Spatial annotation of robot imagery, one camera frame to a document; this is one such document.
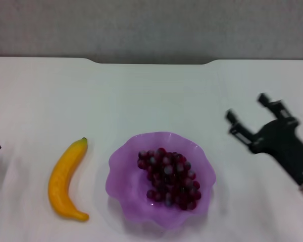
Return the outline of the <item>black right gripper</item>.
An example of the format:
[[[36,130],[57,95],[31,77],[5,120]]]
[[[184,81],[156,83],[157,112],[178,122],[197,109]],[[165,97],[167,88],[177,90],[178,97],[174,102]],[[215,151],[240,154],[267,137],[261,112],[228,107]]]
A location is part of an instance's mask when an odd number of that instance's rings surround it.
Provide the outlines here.
[[[266,93],[258,96],[258,103],[268,109],[275,120],[264,125],[255,135],[245,127],[235,113],[229,109],[226,120],[231,124],[229,133],[254,154],[271,155],[286,173],[303,184],[303,142],[296,136],[298,122],[293,119],[281,100],[271,101]]]

